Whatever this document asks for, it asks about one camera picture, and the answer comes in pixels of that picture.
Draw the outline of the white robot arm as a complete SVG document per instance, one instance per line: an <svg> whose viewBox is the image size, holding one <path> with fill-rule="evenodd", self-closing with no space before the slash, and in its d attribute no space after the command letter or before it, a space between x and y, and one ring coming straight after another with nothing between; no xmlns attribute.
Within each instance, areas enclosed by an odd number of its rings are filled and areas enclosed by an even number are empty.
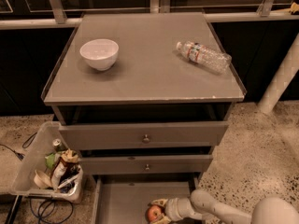
<svg viewBox="0 0 299 224"><path fill-rule="evenodd" d="M150 203L147 218L150 224L171 224L185 218L207 220L218 218L223 224L299 224L298 211L278 197L267 197L249 214L221 203L202 189L189 197L157 199Z"/></svg>

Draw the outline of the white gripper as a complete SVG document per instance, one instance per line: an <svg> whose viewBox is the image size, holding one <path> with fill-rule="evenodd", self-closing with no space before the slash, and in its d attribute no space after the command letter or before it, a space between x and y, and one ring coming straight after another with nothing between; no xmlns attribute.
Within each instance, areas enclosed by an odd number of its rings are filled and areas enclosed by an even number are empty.
<svg viewBox="0 0 299 224"><path fill-rule="evenodd" d="M165 214L156 216L150 224L170 224L172 221L180 221L184 218L202 220L203 216L196 212L189 198L157 199L151 205L164 207Z"/></svg>

